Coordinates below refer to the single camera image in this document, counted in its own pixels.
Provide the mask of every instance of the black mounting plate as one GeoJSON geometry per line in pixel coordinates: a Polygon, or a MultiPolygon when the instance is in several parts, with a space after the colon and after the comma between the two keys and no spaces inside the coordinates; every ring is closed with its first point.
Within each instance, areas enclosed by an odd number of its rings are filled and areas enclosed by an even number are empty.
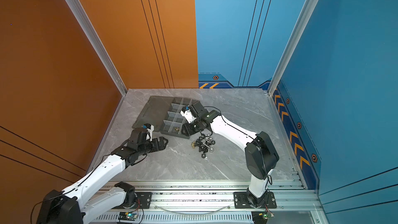
{"type": "MultiPolygon", "coordinates": [[[[259,208],[266,208],[266,204],[267,208],[277,207],[275,196],[271,191],[267,191],[265,197],[266,197],[265,203],[259,208]]],[[[235,203],[235,208],[252,208],[248,202],[248,194],[246,192],[234,192],[234,203],[235,203]]]]}
{"type": "MultiPolygon", "coordinates": [[[[152,192],[136,192],[138,199],[140,199],[140,208],[148,209],[152,201],[152,192]]],[[[125,211],[134,211],[138,207],[138,203],[134,205],[122,204],[114,207],[113,209],[123,209],[125,211]]]]}

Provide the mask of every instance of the robotic arm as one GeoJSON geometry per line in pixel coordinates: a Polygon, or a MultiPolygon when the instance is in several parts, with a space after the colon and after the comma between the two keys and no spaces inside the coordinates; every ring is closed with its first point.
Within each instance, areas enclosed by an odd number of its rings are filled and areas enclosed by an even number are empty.
{"type": "Polygon", "coordinates": [[[246,166],[251,172],[250,185],[247,189],[248,201],[253,208],[261,207],[266,200],[266,185],[279,161],[271,138],[265,132],[250,132],[221,115],[215,110],[208,112],[200,102],[196,102],[181,111],[188,123],[182,127],[182,133],[191,136],[194,133],[209,129],[220,134],[242,150],[246,155],[246,166]]]}
{"type": "Polygon", "coordinates": [[[130,138],[92,172],[61,192],[53,190],[48,193],[44,197],[37,224],[87,224],[113,207],[134,205],[137,201],[135,188],[124,182],[117,183],[99,197],[89,199],[112,177],[141,162],[143,159],[136,162],[139,156],[166,148],[166,138],[152,139],[153,129],[150,124],[134,129],[130,138]]]}

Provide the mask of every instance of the pile of nuts and bolts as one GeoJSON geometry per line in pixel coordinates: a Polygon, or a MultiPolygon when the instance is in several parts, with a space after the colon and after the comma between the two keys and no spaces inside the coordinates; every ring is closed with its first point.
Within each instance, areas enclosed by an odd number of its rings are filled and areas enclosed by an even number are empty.
{"type": "Polygon", "coordinates": [[[199,136],[199,138],[196,141],[193,141],[191,143],[192,148],[195,149],[195,147],[199,147],[199,152],[202,153],[202,158],[206,158],[206,153],[207,152],[213,152],[214,148],[211,147],[216,144],[216,141],[213,140],[212,137],[210,137],[210,134],[202,134],[199,136]]]}

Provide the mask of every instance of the gray marble tabletop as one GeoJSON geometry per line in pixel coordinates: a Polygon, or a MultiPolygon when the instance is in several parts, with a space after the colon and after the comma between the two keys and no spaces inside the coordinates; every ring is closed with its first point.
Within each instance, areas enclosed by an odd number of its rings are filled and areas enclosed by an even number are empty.
{"type": "MultiPolygon", "coordinates": [[[[196,99],[204,106],[217,107],[228,120],[247,130],[268,133],[280,157],[272,178],[292,179],[288,147],[278,136],[271,114],[273,109],[269,108],[261,89],[130,89],[99,150],[95,166],[103,155],[130,137],[132,124],[152,95],[196,99]]],[[[213,134],[214,152],[207,153],[203,159],[198,148],[191,146],[199,135],[188,140],[155,132],[154,137],[164,136],[169,140],[166,149],[148,154],[144,161],[127,168],[113,180],[250,180],[245,154],[240,148],[221,135],[213,134]]]]}

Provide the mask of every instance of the dark orange side wall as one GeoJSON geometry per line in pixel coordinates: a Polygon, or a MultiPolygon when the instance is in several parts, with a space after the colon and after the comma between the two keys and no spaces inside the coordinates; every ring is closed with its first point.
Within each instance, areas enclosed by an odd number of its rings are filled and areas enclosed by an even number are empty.
{"type": "Polygon", "coordinates": [[[121,94],[65,0],[0,9],[0,126],[43,148],[0,128],[2,223],[25,224],[86,174],[121,94]]]}
{"type": "Polygon", "coordinates": [[[127,88],[197,88],[195,0],[80,0],[127,88]]]}

